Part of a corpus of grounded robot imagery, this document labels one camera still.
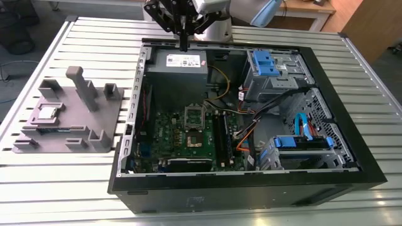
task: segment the blue plastic clip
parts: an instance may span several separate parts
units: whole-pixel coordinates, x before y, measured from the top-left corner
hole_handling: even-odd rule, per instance
[[[263,157],[265,156],[265,154],[268,153],[268,150],[267,149],[264,149],[264,151],[263,151],[263,153],[259,155],[259,160],[261,160],[263,159]]]
[[[335,146],[333,139],[331,137],[327,137],[325,140],[329,148],[332,148]]]
[[[279,137],[281,147],[296,147],[296,142],[292,137]]]
[[[277,138],[273,138],[273,142],[275,142],[275,147],[280,147],[281,146],[280,140]]]
[[[275,68],[273,59],[268,51],[256,50],[252,52],[255,67],[257,69],[259,76],[280,76],[279,71]]]
[[[297,113],[296,114],[296,118],[295,118],[295,134],[300,135],[300,129],[299,129],[299,121],[303,121],[303,132],[304,132],[304,136],[307,137],[307,140],[312,140],[312,136],[309,134],[309,130],[308,130],[308,120],[307,120],[307,115],[305,113]]]

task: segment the red wire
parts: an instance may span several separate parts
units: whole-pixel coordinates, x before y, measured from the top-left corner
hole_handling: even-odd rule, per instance
[[[311,125],[309,122],[308,122],[308,128],[309,128],[309,130],[311,130],[311,134],[312,134],[313,136],[317,136],[316,130],[313,129],[313,126]]]
[[[245,112],[245,111],[243,111],[243,110],[240,109],[241,103],[243,103],[243,101],[240,100],[240,101],[239,101],[239,105],[237,105],[237,110],[239,110],[239,112]]]
[[[136,135],[134,135],[133,137],[137,136],[137,133],[138,133],[140,130],[142,129],[142,126],[144,126],[144,123],[145,123],[145,120],[146,120],[145,89],[142,89],[142,109],[144,109],[144,119],[142,119],[142,122],[141,122],[141,124],[140,124],[138,129],[137,129]]]

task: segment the power supply label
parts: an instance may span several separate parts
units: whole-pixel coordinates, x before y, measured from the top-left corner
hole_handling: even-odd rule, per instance
[[[168,54],[165,60],[166,67],[201,67],[198,55]]]

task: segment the orange wire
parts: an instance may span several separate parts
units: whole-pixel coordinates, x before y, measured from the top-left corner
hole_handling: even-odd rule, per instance
[[[241,103],[243,103],[243,101],[239,102],[239,105],[237,105],[237,112],[240,112],[240,113],[247,113],[247,111],[244,111],[244,110],[240,109]]]
[[[308,122],[308,128],[309,128],[309,130],[311,130],[312,135],[313,135],[313,136],[317,136],[317,132],[316,132],[316,130],[315,130],[315,128],[313,128],[313,126],[311,125],[309,122]]]
[[[241,146],[241,143],[244,142],[244,140],[247,139],[247,137],[249,136],[251,132],[253,131],[253,129],[255,129],[255,126],[252,127],[252,129],[248,131],[248,133],[243,137],[240,143],[236,146],[236,150],[239,150],[239,151],[248,151],[248,149],[240,148],[240,146]]]
[[[313,132],[313,129],[312,129],[312,126],[309,125],[309,123],[308,123],[308,130],[309,130],[309,134],[312,134],[315,136],[315,132]]]

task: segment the motherboard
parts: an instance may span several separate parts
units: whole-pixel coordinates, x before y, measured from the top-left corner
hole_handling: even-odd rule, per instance
[[[197,105],[181,112],[156,112],[152,144],[138,144],[137,170],[165,172],[168,165],[177,165],[176,172],[186,171],[186,167],[194,167],[194,171],[202,167],[208,171],[243,170],[243,155],[232,154],[229,139],[237,127],[233,113],[205,110]]]

